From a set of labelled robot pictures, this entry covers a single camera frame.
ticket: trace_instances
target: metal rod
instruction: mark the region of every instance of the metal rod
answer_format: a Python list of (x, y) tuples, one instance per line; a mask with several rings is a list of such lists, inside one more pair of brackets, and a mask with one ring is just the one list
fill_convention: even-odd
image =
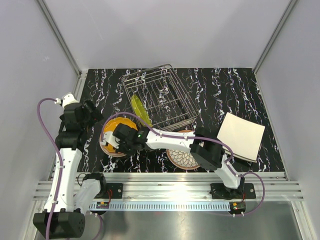
[(128, 98), (136, 94), (143, 101), (152, 125), (160, 130), (185, 126), (192, 123), (199, 114), (169, 64), (134, 72), (123, 76), (121, 80)]
[(299, 0), (290, 0), (289, 4), (287, 5), (284, 13), (282, 14), (275, 30), (273, 31), (271, 38), (269, 39), (267, 45), (265, 46), (257, 64), (255, 65), (255, 67), (253, 68), (254, 74), (257, 74), (257, 72), (259, 71), (261, 65), (263, 64), (264, 60), (266, 59), (270, 49), (272, 48), (272, 46), (274, 45), (276, 39), (279, 36), (279, 33), (281, 32), (281, 30), (283, 29), (283, 26), (285, 25), (286, 21), (288, 20), (288, 17), (290, 16), (290, 14), (292, 13), (294, 7), (296, 6), (296, 4), (298, 3)]
[(45, 19), (49, 23), (49, 26), (51, 30), (53, 31), (54, 36), (56, 37), (57, 41), (59, 42), (63, 52), (65, 53), (67, 59), (69, 60), (73, 70), (75, 71), (77, 77), (80, 77), (81, 69), (79, 68), (75, 58), (73, 57), (71, 51), (69, 50), (66, 41), (64, 40), (45, 0), (35, 0), (35, 2), (38, 4), (40, 10), (42, 11)]

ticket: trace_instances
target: decorative plate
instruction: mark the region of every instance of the decorative plate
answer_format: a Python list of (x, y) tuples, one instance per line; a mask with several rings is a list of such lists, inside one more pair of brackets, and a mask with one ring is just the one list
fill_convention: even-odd
[[(187, 133), (192, 132), (191, 130), (181, 130), (179, 133)], [(166, 150), (166, 154), (170, 161), (180, 169), (183, 170), (194, 170), (200, 167), (200, 165), (196, 162), (194, 157), (187, 152), (179, 151), (179, 150)]]

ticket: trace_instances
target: white wall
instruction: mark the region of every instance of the white wall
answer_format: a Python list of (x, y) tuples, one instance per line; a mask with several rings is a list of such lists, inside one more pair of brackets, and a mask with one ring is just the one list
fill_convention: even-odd
[[(48, 177), (54, 149), (37, 119), (37, 103), (72, 91), (76, 74), (34, 0), (0, 8), (0, 239), (20, 240), (36, 185)], [(61, 107), (43, 104), (49, 131)]]
[(45, 0), (81, 69), (248, 67), (289, 0)]
[(289, 177), (298, 180), (320, 238), (320, 1), (301, 0), (257, 80)]

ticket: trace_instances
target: black marble table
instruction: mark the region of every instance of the black marble table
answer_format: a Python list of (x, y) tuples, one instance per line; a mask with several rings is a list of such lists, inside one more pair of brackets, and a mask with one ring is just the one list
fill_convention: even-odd
[[(121, 77), (137, 69), (90, 69), (81, 101), (92, 100), (105, 120), (117, 112), (132, 112)], [(176, 72), (199, 109), (194, 129), (203, 126), (216, 132), (227, 112), (251, 122), (264, 125), (265, 131), (258, 153), (258, 162), (234, 159), (239, 172), (284, 172), (277, 143), (251, 68), (178, 68)], [(171, 163), (165, 149), (141, 151), (135, 156), (110, 157), (100, 148), (99, 135), (104, 121), (88, 132), (78, 172), (113, 173), (181, 173), (186, 172)], [(207, 172), (199, 167), (188, 172)]]

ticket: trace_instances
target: dish rack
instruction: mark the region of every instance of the dish rack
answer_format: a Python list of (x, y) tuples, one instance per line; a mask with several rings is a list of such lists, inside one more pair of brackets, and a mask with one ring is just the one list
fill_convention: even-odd
[(152, 127), (173, 131), (193, 123), (199, 111), (170, 64), (137, 71), (122, 77), (126, 95), (140, 98)]

